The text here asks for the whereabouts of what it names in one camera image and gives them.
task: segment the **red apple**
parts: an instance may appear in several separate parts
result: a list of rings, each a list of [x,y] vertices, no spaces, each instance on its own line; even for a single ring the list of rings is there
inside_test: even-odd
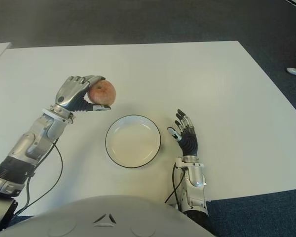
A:
[[[109,81],[100,80],[89,89],[88,97],[94,104],[111,105],[114,103],[116,91]]]

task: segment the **robot finger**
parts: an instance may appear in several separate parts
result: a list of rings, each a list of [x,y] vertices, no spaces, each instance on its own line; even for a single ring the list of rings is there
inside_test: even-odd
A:
[[[95,83],[97,83],[100,80],[105,80],[103,76],[85,76],[86,81],[89,82],[89,87],[93,86]]]
[[[108,105],[93,105],[92,110],[93,111],[106,111],[106,110],[111,110],[111,108]]]
[[[172,127],[168,127],[168,132],[170,133],[171,136],[174,137],[174,139],[177,140],[177,142],[182,140],[181,135]]]
[[[179,121],[177,121],[177,120],[175,120],[174,122],[175,122],[175,124],[178,126],[180,132],[182,133],[182,132],[183,132],[182,124],[181,124]]]
[[[180,120],[180,122],[182,124],[182,130],[184,131],[186,128],[188,128],[186,119],[182,115],[180,115],[179,113],[177,113],[176,116]]]

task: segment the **gray carpet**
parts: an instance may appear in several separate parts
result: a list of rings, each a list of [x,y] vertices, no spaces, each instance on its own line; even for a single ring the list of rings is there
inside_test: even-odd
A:
[[[0,0],[0,42],[13,47],[221,40],[238,40],[296,108],[285,72],[296,67],[296,7],[285,0]],[[296,236],[296,191],[209,211],[220,236]]]

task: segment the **silver metal arm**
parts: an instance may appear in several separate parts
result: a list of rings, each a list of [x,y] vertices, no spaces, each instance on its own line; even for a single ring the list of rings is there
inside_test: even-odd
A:
[[[208,215],[204,196],[206,182],[202,172],[204,165],[196,156],[184,156],[176,159],[176,166],[185,170],[180,198],[182,212],[197,210]]]
[[[40,159],[48,152],[52,143],[62,135],[66,125],[73,122],[74,115],[71,111],[111,109],[84,100],[89,88],[103,79],[105,78],[102,76],[69,77],[59,89],[55,105],[43,109],[43,115],[21,136],[0,164],[0,222],[15,204],[11,197],[21,193],[26,179],[34,175]]]

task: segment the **black wire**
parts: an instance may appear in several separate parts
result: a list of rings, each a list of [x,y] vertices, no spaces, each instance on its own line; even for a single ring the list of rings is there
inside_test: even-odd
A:
[[[46,192],[44,193],[42,196],[40,196],[38,199],[36,199],[35,201],[33,201],[31,204],[29,204],[26,208],[32,206],[35,202],[37,202],[38,200],[40,200],[42,197],[44,197],[46,194],[48,194],[57,184],[58,181],[60,180],[61,175],[63,174],[63,169],[64,169],[64,161],[63,161],[63,157],[60,154],[60,151],[58,149],[58,147],[55,145],[56,150],[58,151],[59,157],[60,157],[60,161],[61,161],[61,170],[58,176],[58,179],[56,180],[55,184]]]
[[[178,184],[177,187],[175,187],[175,184],[174,184],[174,170],[175,170],[175,168],[176,168],[176,164],[174,163],[173,169],[172,169],[172,187],[173,187],[173,192],[170,194],[170,196],[174,193],[174,195],[176,196],[176,202],[177,202],[178,210],[181,211],[181,206],[180,206],[178,195],[177,195],[177,188],[178,188],[178,186],[180,184]]]
[[[60,156],[60,160],[61,160],[61,173],[60,173],[60,176],[62,175],[62,172],[63,172],[63,158],[56,146],[56,143],[58,142],[58,138],[55,140],[55,142],[53,142],[53,146],[49,149],[49,151],[45,154],[45,156],[39,161],[39,163],[37,164],[37,166],[33,169],[33,173],[34,171],[43,163],[43,161],[48,157],[48,155],[52,152],[52,150],[56,147],[57,151],[58,151],[58,154]],[[58,177],[57,179],[57,182],[54,184],[54,186],[48,190],[45,194],[43,194],[41,197],[39,197],[37,200],[33,201],[31,204],[29,204],[30,202],[30,181],[31,181],[31,178],[32,177],[29,177],[27,182],[26,182],[26,196],[27,196],[27,200],[26,200],[26,203],[25,205],[20,209],[18,210],[13,218],[15,218],[16,216],[20,215],[23,211],[25,211],[29,206],[31,206],[32,204],[34,204],[35,202],[37,202],[39,199],[41,199],[43,196],[45,196],[48,192],[50,192],[55,186],[56,184],[58,183],[59,179],[60,179],[60,176]]]
[[[176,186],[176,188],[172,191],[172,193],[168,196],[168,198],[165,200],[164,203],[167,203],[167,201],[170,199],[170,197],[174,194],[174,191],[176,191],[176,190],[178,189],[178,187],[180,186],[180,184],[182,183],[182,181],[183,181],[183,179],[184,179],[184,175],[185,175],[185,170],[184,170],[184,169],[182,169],[182,170],[183,170],[183,175],[182,175],[182,178],[181,178],[179,184],[178,184],[178,185]]]

